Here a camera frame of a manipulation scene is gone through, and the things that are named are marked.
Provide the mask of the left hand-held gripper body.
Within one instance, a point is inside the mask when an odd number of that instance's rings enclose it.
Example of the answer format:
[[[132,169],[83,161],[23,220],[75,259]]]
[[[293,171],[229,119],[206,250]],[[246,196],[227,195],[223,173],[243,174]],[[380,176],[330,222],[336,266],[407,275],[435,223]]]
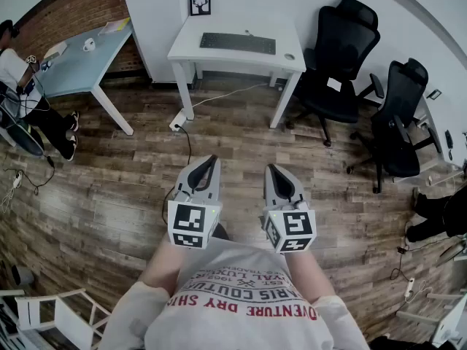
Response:
[[[223,205],[220,188],[204,191],[178,189],[168,201],[168,234],[171,244],[205,249],[217,227]]]

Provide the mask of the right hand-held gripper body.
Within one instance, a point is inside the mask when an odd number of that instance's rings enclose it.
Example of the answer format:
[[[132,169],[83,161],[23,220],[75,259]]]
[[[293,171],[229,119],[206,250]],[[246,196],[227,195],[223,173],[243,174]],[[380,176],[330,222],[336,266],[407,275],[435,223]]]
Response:
[[[267,206],[262,229],[276,253],[305,252],[316,239],[315,211],[306,201]]]

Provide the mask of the black keyboard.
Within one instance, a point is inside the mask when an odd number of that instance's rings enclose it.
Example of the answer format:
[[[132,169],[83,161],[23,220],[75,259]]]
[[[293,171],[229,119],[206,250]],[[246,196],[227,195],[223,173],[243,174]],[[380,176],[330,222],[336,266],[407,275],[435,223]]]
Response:
[[[253,35],[203,33],[200,48],[276,54],[276,40]]]

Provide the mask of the person's right forearm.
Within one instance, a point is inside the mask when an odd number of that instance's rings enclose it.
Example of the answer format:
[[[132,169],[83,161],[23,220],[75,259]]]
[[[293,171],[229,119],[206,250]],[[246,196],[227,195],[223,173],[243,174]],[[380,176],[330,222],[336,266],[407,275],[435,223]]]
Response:
[[[290,280],[306,301],[314,303],[321,297],[336,294],[311,251],[287,253],[285,260]]]

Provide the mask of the person's left forearm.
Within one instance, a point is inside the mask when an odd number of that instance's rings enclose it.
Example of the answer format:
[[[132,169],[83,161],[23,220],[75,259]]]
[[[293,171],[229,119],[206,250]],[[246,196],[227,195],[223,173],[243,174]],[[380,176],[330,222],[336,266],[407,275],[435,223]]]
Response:
[[[187,251],[188,248],[172,245],[166,233],[139,280],[149,287],[163,288],[172,296],[177,288]]]

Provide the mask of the person's white printed shirt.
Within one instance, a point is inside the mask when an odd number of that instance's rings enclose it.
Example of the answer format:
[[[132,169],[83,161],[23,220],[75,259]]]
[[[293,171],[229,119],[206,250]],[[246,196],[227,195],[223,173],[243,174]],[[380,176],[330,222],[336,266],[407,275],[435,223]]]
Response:
[[[285,254],[213,238],[188,249],[170,296],[138,280],[99,350],[369,350],[344,301],[306,301]]]

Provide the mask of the light blue table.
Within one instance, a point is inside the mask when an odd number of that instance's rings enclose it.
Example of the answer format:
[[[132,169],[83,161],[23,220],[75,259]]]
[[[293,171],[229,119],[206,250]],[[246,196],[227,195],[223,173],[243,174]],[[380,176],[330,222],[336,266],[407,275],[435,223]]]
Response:
[[[122,46],[133,33],[131,23],[122,30],[99,36],[101,29],[95,28],[65,40],[67,48],[61,56],[52,59],[47,71],[37,74],[37,85],[42,93],[53,98],[74,93],[92,93],[109,116],[127,135],[134,133],[122,114],[117,110],[100,82]],[[82,50],[85,40],[94,38],[96,49]]]

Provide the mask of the white side desk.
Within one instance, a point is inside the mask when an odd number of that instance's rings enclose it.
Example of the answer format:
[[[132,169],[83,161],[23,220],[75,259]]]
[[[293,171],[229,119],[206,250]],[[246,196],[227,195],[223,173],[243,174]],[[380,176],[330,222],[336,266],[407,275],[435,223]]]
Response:
[[[420,100],[422,113],[417,127],[428,135],[414,147],[420,151],[434,146],[436,154],[431,160],[420,161],[420,175],[437,167],[450,166],[452,171],[439,178],[433,174],[427,177],[427,184],[436,186],[460,176],[467,169],[467,109],[457,107],[448,98],[439,96],[431,100],[423,96]],[[448,149],[444,132],[449,130],[452,135],[453,148]]]

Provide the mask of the green seat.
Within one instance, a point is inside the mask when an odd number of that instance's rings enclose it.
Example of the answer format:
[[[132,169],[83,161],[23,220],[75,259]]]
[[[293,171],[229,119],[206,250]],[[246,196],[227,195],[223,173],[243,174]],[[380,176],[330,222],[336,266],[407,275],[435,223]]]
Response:
[[[14,142],[33,156],[44,155],[44,143],[39,133],[24,120],[17,120],[6,127]]]

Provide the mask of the white folding chair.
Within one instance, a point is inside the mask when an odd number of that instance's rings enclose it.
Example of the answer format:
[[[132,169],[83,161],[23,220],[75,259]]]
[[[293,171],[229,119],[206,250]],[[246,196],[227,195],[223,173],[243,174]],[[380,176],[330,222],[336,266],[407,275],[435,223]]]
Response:
[[[67,303],[72,297],[82,298],[90,304],[87,319]],[[97,350],[111,315],[84,288],[48,296],[17,297],[15,301],[21,330],[55,328],[79,350]]]

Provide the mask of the yellow and white papers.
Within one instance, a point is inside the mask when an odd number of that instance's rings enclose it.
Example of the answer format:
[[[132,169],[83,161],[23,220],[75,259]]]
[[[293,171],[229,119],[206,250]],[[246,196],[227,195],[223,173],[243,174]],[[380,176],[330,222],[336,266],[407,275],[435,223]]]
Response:
[[[121,20],[116,20],[112,22],[108,22],[98,33],[99,36],[105,35],[105,34],[111,34],[114,32],[122,31],[128,23],[131,21],[129,17],[121,19]]]

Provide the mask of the grey round container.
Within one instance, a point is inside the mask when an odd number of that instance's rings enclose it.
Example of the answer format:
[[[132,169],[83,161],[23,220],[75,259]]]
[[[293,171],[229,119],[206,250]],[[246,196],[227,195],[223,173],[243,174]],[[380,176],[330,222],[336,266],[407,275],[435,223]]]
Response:
[[[16,286],[20,287],[34,283],[33,273],[25,266],[13,265],[11,273]]]

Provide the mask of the black framed deer picture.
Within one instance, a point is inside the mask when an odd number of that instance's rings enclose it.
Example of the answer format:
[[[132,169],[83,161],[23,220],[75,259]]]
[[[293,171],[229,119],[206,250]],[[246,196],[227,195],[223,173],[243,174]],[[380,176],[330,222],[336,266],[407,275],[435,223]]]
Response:
[[[211,0],[190,0],[190,16],[210,15]]]

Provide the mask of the white flat box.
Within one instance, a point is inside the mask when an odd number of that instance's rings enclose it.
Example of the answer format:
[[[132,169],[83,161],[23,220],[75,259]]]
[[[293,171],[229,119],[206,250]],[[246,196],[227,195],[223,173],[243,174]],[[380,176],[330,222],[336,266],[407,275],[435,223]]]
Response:
[[[51,47],[44,55],[45,61],[50,61],[58,56],[61,56],[67,48],[67,43],[65,41],[59,42]]]

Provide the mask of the white wooden frame furniture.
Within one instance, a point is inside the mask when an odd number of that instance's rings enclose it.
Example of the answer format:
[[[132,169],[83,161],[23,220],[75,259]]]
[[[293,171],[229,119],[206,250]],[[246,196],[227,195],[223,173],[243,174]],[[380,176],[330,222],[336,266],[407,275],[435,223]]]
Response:
[[[467,290],[462,294],[436,294],[428,293],[426,295],[431,300],[446,300],[453,302],[448,306],[446,313],[440,319],[430,318],[418,314],[411,314],[405,311],[397,311],[396,316],[417,324],[424,324],[433,329],[430,342],[435,346],[440,346],[446,341],[453,341],[455,347],[458,347],[458,341],[462,341],[463,336],[458,331],[458,325],[464,313],[467,314],[465,307],[467,305]]]

